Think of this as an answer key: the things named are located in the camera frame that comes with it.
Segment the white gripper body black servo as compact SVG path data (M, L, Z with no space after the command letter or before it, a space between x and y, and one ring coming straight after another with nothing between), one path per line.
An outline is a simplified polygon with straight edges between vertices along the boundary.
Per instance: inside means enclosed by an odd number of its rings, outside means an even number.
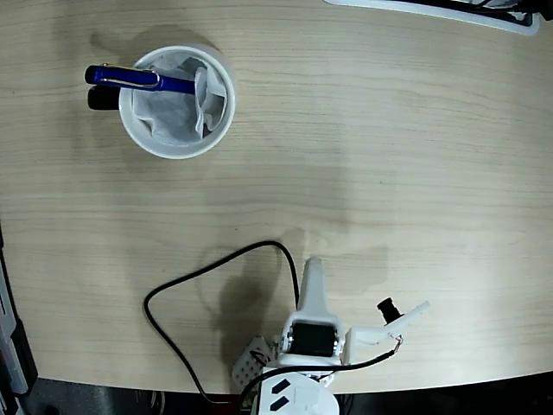
M340 326L328 322L295 322L282 332L276 366L340 366L344 341Z

